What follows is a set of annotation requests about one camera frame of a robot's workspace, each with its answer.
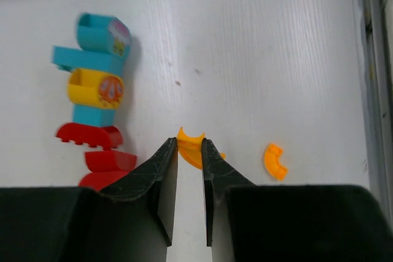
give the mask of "white tabletop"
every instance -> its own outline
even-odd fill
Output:
[[[369,186],[356,0],[0,0],[1,186],[76,185],[86,146],[53,135],[71,120],[52,45],[77,47],[81,12],[115,15],[134,48],[116,123],[142,163],[180,126],[206,132],[255,183],[270,142],[284,184]],[[210,261],[201,172],[179,160],[168,261]]]

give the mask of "red block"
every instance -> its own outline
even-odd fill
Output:
[[[92,172],[132,171],[136,165],[136,155],[118,150],[100,150],[86,152],[85,161]]]
[[[120,131],[114,126],[95,127],[78,123],[64,124],[56,133],[56,137],[63,142],[74,141],[75,144],[88,144],[89,147],[97,145],[104,149],[116,148],[123,144]]]
[[[87,174],[80,182],[80,187],[90,187],[96,191],[118,181],[126,176],[129,171],[92,172]]]

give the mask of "orange curved piece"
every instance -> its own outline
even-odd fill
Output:
[[[279,157],[282,154],[282,149],[275,144],[269,144],[265,152],[265,167],[267,171],[277,180],[284,180],[288,173],[288,168],[281,165]]]
[[[177,134],[177,149],[180,155],[192,166],[202,169],[202,140],[204,139],[204,133],[198,137],[189,137],[185,135],[183,127],[180,127],[179,133]],[[225,154],[221,153],[221,157],[225,159]]]

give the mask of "table surface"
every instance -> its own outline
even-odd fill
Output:
[[[77,47],[81,12],[112,14],[133,52],[116,125],[142,163],[180,126],[206,132],[255,183],[283,148],[284,184],[369,187],[356,0],[0,0],[1,186],[76,185],[86,146],[61,143],[68,73],[52,45]],[[168,261],[211,261],[201,172],[179,160]]]

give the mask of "stack of toy blocks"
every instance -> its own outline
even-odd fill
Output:
[[[72,123],[63,125],[56,137],[103,148],[85,153],[91,173],[79,183],[100,190],[136,165],[136,156],[113,150],[123,144],[113,122],[123,98],[122,72],[131,36],[115,17],[84,13],[77,22],[77,41],[81,50],[55,46],[53,51],[53,63],[71,72],[68,96],[74,104]]]

